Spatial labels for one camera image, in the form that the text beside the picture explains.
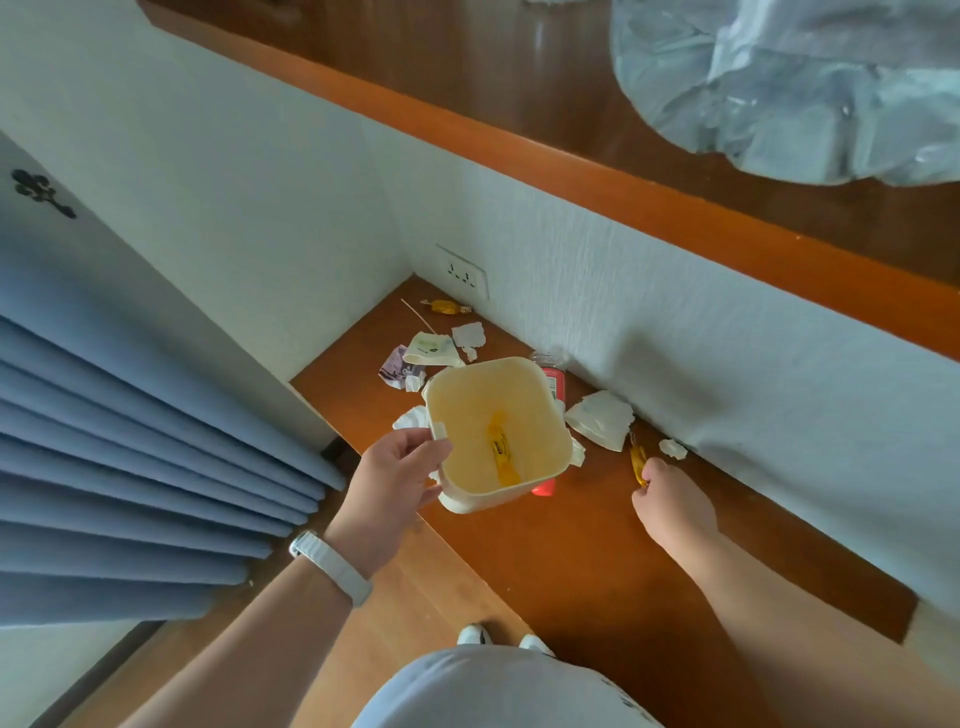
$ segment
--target yellow object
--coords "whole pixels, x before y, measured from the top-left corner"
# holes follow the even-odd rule
[[[650,483],[643,479],[643,466],[647,464],[647,451],[636,441],[636,435],[630,431],[630,464],[634,466],[634,477],[641,488],[649,488]]]
[[[460,305],[459,303],[455,303],[453,301],[436,300],[421,301],[421,303],[430,306],[431,311],[435,311],[437,313],[446,313],[451,316],[458,313],[470,313],[473,310],[468,305]]]
[[[496,479],[500,485],[509,488],[520,484],[520,475],[516,471],[513,456],[510,454],[510,443],[507,442],[507,433],[503,431],[503,420],[506,416],[502,411],[493,413],[490,424],[487,425],[487,437],[493,449],[493,462],[496,463]]]

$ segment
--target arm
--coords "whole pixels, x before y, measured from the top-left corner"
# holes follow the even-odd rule
[[[643,477],[640,520],[703,591],[784,725],[956,725],[960,693],[914,653],[721,535],[709,499],[679,469],[653,459]]]
[[[428,429],[397,430],[368,449],[324,540],[365,578],[399,549],[423,481],[450,454]],[[124,728],[288,725],[347,621],[347,595],[300,556]]]

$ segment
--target wooden ledge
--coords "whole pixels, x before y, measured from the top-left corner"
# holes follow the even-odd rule
[[[400,299],[438,297],[444,292],[410,278],[294,378],[356,450],[422,404],[419,394],[384,384],[377,370],[422,330]],[[530,352],[479,316],[423,316],[440,333],[483,321],[482,361]],[[568,376],[568,403],[591,391]],[[659,432],[640,423],[638,434],[647,451],[657,451]],[[558,479],[555,496],[525,496],[466,516],[434,503],[423,518],[561,658],[608,675],[664,725],[775,724],[703,595],[636,518],[629,454],[578,439],[587,460]],[[713,500],[732,539],[795,584],[902,641],[917,599],[900,582],[695,454],[682,467]]]
[[[616,85],[607,0],[139,2],[158,28],[960,360],[960,184],[774,182],[672,146]]]

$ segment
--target white sneaker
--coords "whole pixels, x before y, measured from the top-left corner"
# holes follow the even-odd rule
[[[520,649],[532,649],[534,652],[542,652],[548,657],[556,657],[553,654],[553,650],[546,646],[546,643],[541,640],[537,635],[524,635],[523,639],[520,640]]]
[[[493,644],[493,639],[483,624],[474,623],[460,630],[457,644]]]

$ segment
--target toothpick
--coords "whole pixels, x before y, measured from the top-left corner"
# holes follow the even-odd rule
[[[430,326],[429,324],[426,323],[426,319],[424,319],[422,316],[420,316],[420,312],[419,312],[419,311],[417,311],[413,306],[411,306],[411,305],[410,305],[409,303],[407,303],[406,301],[403,301],[403,304],[404,304],[407,308],[409,308],[411,311],[413,311],[414,314],[417,316],[418,319],[420,319],[421,321],[423,321],[423,325],[424,325],[424,326],[426,326],[426,327],[429,328],[431,331],[433,331],[433,333],[437,333],[437,331],[434,330],[434,328],[433,328],[432,326]]]

